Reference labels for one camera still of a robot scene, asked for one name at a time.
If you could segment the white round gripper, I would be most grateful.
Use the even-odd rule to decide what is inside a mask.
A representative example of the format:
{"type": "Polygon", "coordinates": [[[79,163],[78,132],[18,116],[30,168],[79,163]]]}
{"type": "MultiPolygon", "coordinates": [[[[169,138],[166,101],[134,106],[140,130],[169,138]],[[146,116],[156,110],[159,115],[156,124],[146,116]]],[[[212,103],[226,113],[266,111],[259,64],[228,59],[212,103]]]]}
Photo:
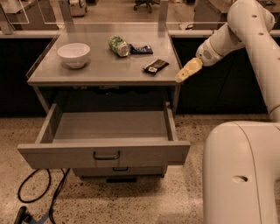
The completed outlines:
{"type": "Polygon", "coordinates": [[[210,67],[224,57],[222,43],[210,37],[205,40],[197,49],[195,56],[189,60],[182,69],[176,74],[175,81],[181,83],[188,79],[190,76],[196,74],[201,68],[210,67]]]}

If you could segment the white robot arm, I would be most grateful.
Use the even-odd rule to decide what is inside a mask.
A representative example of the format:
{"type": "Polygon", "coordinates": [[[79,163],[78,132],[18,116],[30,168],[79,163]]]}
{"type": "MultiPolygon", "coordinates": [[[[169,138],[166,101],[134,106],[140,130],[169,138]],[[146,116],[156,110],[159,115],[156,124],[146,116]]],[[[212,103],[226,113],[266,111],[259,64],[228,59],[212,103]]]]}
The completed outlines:
{"type": "Polygon", "coordinates": [[[279,224],[275,183],[280,179],[280,47],[274,16],[258,0],[234,0],[226,23],[175,77],[245,49],[265,103],[259,115],[238,115],[207,136],[202,161],[203,224],[279,224]]]}

